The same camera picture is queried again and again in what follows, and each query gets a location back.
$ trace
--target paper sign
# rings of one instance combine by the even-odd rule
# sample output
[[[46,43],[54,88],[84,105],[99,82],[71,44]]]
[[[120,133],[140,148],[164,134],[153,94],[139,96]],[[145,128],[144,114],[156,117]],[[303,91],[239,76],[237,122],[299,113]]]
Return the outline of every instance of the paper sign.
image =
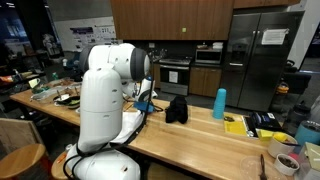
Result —
[[[169,71],[169,82],[178,83],[178,72]]]
[[[272,29],[263,33],[262,45],[282,45],[288,29]]]

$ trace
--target bottle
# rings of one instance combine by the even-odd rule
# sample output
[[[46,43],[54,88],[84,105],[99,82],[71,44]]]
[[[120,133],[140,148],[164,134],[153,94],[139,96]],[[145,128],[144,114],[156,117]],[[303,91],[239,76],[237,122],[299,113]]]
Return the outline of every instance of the bottle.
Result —
[[[54,80],[58,80],[59,77],[58,77],[58,74],[56,72],[52,73],[52,77]]]

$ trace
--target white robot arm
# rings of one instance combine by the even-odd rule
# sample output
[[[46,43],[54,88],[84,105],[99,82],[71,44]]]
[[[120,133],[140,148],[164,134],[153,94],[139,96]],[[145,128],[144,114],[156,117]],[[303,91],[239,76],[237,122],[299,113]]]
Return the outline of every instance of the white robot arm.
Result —
[[[79,152],[97,151],[117,137],[122,129],[122,92],[136,101],[149,97],[151,81],[144,79],[149,63],[146,52],[131,44],[84,49],[80,55],[80,67],[85,72],[80,101],[80,138],[69,150],[67,159]],[[134,83],[142,79],[137,94]],[[74,158],[67,165],[80,179],[140,178],[139,165],[116,150],[79,159]]]

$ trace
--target backsplash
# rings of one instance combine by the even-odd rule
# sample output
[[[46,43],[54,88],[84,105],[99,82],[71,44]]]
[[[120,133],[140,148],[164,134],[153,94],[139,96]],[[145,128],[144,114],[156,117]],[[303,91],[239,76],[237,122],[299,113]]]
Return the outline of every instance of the backsplash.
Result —
[[[156,55],[159,54],[161,49],[166,49],[168,55],[186,55],[186,56],[195,56],[197,45],[202,45],[205,43],[208,46],[212,46],[214,42],[224,42],[224,46],[226,45],[226,41],[133,41],[128,40],[126,43],[133,44],[137,48],[144,49],[147,52],[152,50],[156,50]],[[155,48],[149,48],[149,43],[154,43]]]

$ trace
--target stove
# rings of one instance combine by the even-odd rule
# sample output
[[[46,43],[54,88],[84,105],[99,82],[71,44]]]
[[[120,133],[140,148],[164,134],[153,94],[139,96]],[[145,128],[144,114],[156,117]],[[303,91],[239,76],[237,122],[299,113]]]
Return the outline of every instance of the stove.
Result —
[[[170,56],[161,59],[160,63],[160,86],[161,91],[172,94],[188,95],[190,64],[193,57]]]

